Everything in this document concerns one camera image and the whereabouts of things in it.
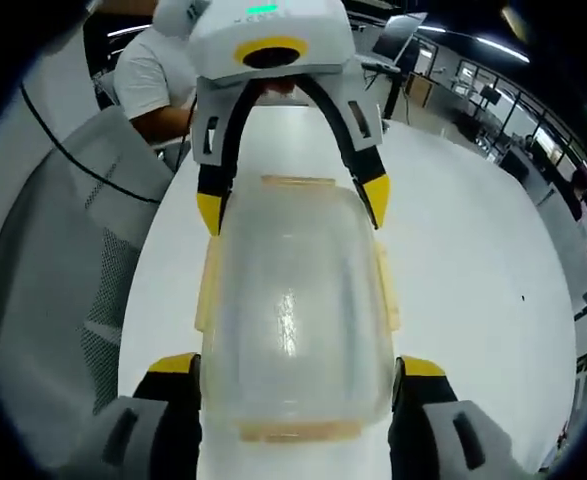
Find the person's left hand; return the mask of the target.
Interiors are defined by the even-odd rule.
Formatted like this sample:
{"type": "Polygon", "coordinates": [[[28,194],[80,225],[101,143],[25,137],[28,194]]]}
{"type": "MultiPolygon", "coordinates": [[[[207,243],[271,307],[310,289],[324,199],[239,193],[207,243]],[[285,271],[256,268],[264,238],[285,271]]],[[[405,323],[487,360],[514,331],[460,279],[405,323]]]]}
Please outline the person's left hand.
{"type": "Polygon", "coordinates": [[[265,79],[260,83],[260,90],[262,95],[288,96],[294,91],[295,86],[295,81],[291,79],[265,79]]]}

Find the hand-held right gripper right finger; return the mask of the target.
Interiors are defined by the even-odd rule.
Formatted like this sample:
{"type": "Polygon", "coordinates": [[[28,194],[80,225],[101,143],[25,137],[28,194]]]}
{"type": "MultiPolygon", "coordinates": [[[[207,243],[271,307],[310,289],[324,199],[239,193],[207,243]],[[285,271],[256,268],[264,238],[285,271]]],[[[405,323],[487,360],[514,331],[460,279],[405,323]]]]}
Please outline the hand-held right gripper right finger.
{"type": "Polygon", "coordinates": [[[393,479],[519,479],[509,435],[476,403],[460,400],[444,370],[395,361],[391,403],[393,479]]]}

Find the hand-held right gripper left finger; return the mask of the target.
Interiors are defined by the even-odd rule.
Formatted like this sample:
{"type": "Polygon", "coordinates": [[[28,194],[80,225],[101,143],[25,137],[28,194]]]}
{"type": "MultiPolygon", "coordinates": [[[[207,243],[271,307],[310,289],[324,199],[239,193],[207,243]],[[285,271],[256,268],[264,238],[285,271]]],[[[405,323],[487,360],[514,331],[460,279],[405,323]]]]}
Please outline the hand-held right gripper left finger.
{"type": "Polygon", "coordinates": [[[202,426],[201,355],[164,357],[92,432],[94,479],[195,479],[202,426]]]}

